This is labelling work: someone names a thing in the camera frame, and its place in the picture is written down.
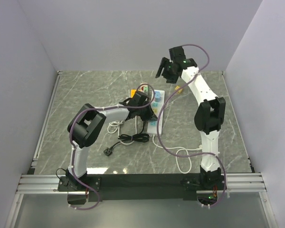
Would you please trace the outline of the beige red-socket power strip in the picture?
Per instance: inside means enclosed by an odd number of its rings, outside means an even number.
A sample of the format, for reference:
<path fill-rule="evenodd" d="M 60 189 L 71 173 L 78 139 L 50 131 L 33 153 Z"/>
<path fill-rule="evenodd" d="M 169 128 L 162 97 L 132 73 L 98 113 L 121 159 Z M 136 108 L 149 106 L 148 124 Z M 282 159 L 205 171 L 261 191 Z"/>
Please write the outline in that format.
<path fill-rule="evenodd" d="M 144 86 L 148 86 L 148 85 L 146 85 L 145 83 L 141 83 L 140 84 L 140 87 L 139 87 L 139 91 L 142 91 L 143 92 L 143 87 Z"/>

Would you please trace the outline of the white multicolour power strip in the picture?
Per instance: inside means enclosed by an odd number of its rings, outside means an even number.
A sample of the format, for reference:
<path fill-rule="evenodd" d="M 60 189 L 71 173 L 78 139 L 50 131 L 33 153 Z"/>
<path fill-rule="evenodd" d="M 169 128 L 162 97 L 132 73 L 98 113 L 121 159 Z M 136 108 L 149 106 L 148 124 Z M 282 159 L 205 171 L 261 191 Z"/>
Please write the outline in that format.
<path fill-rule="evenodd" d="M 161 101 L 156 102 L 155 100 L 153 100 L 153 102 L 151 103 L 151 108 L 152 108 L 153 112 L 155 113 L 155 115 L 158 117 L 159 112 L 160 112 L 160 110 L 163 107 L 164 102 L 165 102 L 165 91 L 155 90 L 155 94 L 156 93 L 161 94 Z M 154 119 L 148 121 L 147 133 L 149 135 L 158 135 L 157 134 L 157 125 L 159 125 L 159 135 L 161 135 L 162 134 L 162 122 L 163 122 L 163 112 L 161 113 L 161 117 L 160 117 L 159 121 L 154 120 Z"/>

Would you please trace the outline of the yellow USB charger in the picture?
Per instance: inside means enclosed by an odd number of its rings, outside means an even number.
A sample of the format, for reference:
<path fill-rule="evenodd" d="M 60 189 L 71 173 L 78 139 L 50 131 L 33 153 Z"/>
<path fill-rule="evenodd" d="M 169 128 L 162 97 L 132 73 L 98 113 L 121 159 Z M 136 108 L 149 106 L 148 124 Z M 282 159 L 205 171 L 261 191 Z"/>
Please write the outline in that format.
<path fill-rule="evenodd" d="M 176 92 L 177 94 L 181 94 L 182 91 L 183 91 L 183 89 L 182 89 L 180 86 L 176 86 L 176 87 L 175 87 L 175 92 Z"/>

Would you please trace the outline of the teal USB charger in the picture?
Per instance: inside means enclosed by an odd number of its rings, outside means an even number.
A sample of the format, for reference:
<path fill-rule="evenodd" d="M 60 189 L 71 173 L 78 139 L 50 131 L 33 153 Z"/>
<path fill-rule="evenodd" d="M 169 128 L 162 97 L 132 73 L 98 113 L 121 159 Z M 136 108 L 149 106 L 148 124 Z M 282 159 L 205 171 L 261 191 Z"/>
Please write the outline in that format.
<path fill-rule="evenodd" d="M 160 94 L 160 93 L 156 93 L 156 94 L 155 94 L 155 97 L 154 97 L 154 100 L 155 100 L 156 102 L 160 102 L 160 101 L 161 101 L 161 94 Z"/>

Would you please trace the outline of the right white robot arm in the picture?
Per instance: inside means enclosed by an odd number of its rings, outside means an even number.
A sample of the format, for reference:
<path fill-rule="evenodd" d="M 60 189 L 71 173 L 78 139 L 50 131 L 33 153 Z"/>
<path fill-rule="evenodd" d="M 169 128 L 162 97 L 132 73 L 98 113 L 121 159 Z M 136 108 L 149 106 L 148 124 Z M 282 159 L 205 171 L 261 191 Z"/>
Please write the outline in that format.
<path fill-rule="evenodd" d="M 226 101 L 211 90 L 195 60 L 185 56 L 183 46 L 170 48 L 169 54 L 170 58 L 162 58 L 156 77 L 163 76 L 171 84 L 181 78 L 196 98 L 198 109 L 194 123 L 202 142 L 199 185 L 203 189 L 213 190 L 225 182 L 221 174 L 223 166 L 218 160 L 218 142 L 224 123 Z"/>

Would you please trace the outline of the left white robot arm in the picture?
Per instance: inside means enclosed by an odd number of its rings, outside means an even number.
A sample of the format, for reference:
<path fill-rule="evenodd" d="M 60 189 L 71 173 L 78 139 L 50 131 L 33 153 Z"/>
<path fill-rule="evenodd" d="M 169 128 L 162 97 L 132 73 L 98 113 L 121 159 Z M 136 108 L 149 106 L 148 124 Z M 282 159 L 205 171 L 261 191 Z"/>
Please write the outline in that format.
<path fill-rule="evenodd" d="M 69 186 L 75 190 L 87 188 L 87 158 L 92 144 L 97 140 L 103 126 L 113 121 L 128 121 L 140 117 L 143 122 L 157 120 L 152 110 L 152 99 L 141 91 L 114 106 L 93 107 L 85 104 L 68 125 L 72 146 L 70 164 L 66 170 Z"/>

